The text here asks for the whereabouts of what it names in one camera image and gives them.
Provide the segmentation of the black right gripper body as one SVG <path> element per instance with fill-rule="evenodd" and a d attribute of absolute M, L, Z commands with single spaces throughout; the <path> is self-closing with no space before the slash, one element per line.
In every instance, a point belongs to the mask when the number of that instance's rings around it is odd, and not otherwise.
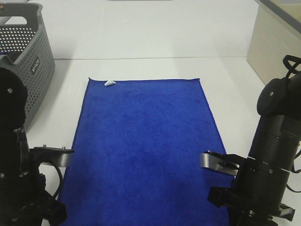
<path fill-rule="evenodd" d="M 231 187 L 211 187 L 208 200 L 217 207 L 227 207 L 232 226 L 275 226 L 274 217 L 292 221 L 294 208 L 282 203 L 289 175 L 246 158 Z"/>

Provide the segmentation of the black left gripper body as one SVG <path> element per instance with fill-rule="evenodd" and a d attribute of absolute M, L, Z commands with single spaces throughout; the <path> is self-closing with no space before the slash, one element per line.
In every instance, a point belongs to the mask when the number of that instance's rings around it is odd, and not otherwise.
<path fill-rule="evenodd" d="M 66 206 L 56 200 L 63 186 L 60 167 L 51 164 L 59 176 L 54 195 L 45 190 L 46 178 L 29 153 L 18 151 L 0 157 L 0 224 L 2 226 L 40 226 L 42 220 L 58 226 L 67 219 Z"/>

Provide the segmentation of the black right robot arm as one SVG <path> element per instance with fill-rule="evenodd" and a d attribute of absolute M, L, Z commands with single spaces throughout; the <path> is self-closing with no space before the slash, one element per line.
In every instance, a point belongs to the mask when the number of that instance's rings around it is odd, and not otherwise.
<path fill-rule="evenodd" d="M 287 55 L 283 64 L 286 76 L 272 79 L 259 96 L 260 120 L 248 156 L 200 155 L 202 168 L 234 176 L 229 188 L 213 186 L 208 195 L 213 205 L 227 208 L 232 226 L 273 226 L 274 217 L 294 217 L 282 198 L 301 154 L 301 60 Z"/>

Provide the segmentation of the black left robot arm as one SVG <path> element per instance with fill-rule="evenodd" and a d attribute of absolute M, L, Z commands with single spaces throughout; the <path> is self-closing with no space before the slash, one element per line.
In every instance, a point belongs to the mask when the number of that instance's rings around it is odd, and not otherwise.
<path fill-rule="evenodd" d="M 10 70 L 0 70 L 0 224 L 40 226 L 43 220 L 58 226 L 67 219 L 66 207 L 56 200 L 63 186 L 53 150 L 29 149 L 25 122 L 27 87 Z M 51 195 L 39 166 L 49 163 L 58 173 L 59 185 Z"/>

